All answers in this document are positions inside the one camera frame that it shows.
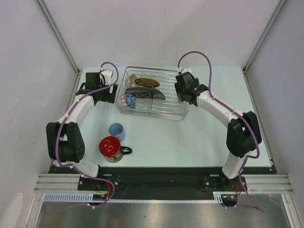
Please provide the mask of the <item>blue patterned bowl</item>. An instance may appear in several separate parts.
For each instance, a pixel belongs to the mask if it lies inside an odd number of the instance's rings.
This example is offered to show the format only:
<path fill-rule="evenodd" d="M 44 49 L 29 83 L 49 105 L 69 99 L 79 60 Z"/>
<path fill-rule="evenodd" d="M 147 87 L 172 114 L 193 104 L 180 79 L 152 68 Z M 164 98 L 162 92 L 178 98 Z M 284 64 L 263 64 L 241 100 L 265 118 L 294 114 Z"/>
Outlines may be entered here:
<path fill-rule="evenodd" d="M 121 95 L 120 104 L 123 107 L 134 109 L 135 108 L 135 96 L 133 96 L 131 93 L 125 91 L 125 93 Z"/>

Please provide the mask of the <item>red brown patterned bowl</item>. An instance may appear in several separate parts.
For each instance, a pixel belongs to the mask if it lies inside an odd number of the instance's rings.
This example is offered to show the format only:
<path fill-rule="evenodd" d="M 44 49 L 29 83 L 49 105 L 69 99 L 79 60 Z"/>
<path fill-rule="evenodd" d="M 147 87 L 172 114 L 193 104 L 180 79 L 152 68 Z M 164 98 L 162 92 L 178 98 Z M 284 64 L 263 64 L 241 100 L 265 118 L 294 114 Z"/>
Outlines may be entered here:
<path fill-rule="evenodd" d="M 135 82 L 136 79 L 137 79 L 137 76 L 134 74 L 128 76 L 125 80 L 125 88 L 129 89 L 129 88 L 133 88 L 133 87 L 138 87 L 139 85 L 136 84 L 136 82 Z"/>

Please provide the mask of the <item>black floral square plate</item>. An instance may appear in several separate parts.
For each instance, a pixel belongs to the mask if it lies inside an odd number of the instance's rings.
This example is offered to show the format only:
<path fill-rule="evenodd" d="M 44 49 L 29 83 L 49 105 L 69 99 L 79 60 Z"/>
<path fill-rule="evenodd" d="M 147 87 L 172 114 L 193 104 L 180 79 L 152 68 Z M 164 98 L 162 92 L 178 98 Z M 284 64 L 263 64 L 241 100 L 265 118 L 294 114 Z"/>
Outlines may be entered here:
<path fill-rule="evenodd" d="M 152 87 L 133 87 L 126 89 L 126 92 L 129 92 L 131 95 L 142 99 L 166 99 L 165 95 L 160 90 Z"/>

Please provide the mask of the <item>wire metal dish rack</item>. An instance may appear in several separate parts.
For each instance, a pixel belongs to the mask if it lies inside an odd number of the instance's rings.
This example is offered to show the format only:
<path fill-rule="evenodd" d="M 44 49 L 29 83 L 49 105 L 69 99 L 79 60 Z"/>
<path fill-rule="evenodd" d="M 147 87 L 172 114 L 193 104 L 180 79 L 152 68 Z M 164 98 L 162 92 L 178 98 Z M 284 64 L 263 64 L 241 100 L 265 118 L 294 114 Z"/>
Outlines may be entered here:
<path fill-rule="evenodd" d="M 125 93 L 125 80 L 130 75 L 136 75 L 140 77 L 150 77 L 157 80 L 160 83 L 156 89 L 160 90 L 166 97 L 165 100 L 138 98 L 135 97 L 135 108 L 123 107 L 120 104 L 121 95 Z M 175 82 L 177 75 L 176 70 L 165 68 L 148 68 L 139 66 L 128 66 L 124 70 L 121 84 L 119 86 L 115 106 L 121 112 L 125 114 L 137 114 L 145 116 L 154 116 L 166 119 L 183 120 L 188 113 L 189 105 L 186 102 L 179 102 L 176 91 Z"/>

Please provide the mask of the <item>light blue cup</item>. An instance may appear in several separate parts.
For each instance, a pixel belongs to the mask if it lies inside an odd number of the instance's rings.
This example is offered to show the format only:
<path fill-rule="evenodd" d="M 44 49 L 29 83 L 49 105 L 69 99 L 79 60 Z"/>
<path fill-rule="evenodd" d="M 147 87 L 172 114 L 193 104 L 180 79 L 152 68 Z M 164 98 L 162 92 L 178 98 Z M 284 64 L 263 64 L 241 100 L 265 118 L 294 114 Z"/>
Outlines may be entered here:
<path fill-rule="evenodd" d="M 108 132 L 111 136 L 118 138 L 121 142 L 125 139 L 124 127 L 120 123 L 111 124 Z"/>

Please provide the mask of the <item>yellow round plate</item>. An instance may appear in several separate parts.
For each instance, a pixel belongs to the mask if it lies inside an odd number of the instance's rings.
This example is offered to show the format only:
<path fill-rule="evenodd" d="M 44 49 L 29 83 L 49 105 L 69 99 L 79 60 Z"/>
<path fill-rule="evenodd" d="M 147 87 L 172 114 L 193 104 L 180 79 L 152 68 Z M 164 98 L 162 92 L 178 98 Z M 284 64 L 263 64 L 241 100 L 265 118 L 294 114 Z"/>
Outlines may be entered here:
<path fill-rule="evenodd" d="M 156 88 L 160 86 L 160 83 L 150 77 L 140 77 L 134 80 L 135 83 L 139 86 L 143 86 L 143 87 L 152 87 L 152 88 Z"/>

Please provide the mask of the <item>red black mug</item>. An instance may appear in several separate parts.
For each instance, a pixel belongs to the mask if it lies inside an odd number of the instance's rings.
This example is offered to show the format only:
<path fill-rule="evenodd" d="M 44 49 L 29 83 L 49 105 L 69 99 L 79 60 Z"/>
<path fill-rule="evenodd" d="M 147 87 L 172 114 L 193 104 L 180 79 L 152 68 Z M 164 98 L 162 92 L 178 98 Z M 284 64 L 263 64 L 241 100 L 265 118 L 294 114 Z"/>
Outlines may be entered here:
<path fill-rule="evenodd" d="M 99 151 L 110 163 L 119 162 L 125 155 L 133 153 L 130 147 L 122 146 L 120 140 L 114 136 L 107 136 L 99 143 Z"/>

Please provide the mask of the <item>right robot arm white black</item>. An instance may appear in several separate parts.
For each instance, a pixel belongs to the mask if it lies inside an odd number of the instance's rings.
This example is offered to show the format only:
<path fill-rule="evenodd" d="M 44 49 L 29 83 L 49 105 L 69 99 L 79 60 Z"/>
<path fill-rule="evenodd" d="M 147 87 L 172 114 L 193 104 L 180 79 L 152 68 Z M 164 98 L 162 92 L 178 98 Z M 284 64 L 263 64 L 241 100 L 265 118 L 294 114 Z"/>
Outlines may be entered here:
<path fill-rule="evenodd" d="M 260 156 L 261 132 L 254 112 L 241 112 L 211 94 L 209 88 L 200 84 L 187 69 L 180 71 L 174 84 L 180 102 L 195 105 L 218 119 L 227 129 L 226 145 L 228 158 L 222 167 L 223 176 L 219 185 L 223 190 L 231 190 L 236 185 L 236 177 L 243 171 L 248 158 Z"/>

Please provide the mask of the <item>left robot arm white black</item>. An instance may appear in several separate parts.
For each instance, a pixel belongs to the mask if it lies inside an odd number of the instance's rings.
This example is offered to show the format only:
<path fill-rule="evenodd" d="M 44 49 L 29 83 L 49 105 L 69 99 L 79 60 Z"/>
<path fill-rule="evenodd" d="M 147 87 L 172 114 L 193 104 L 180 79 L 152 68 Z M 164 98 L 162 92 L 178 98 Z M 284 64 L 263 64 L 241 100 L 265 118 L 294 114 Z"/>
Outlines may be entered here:
<path fill-rule="evenodd" d="M 112 70 L 103 68 L 86 73 L 85 82 L 64 116 L 46 126 L 49 157 L 59 167 L 69 167 L 81 175 L 90 176 L 88 184 L 95 190 L 104 186 L 105 178 L 98 174 L 99 166 L 86 155 L 80 126 L 98 102 L 114 103 L 118 85 L 111 84 L 112 76 Z"/>

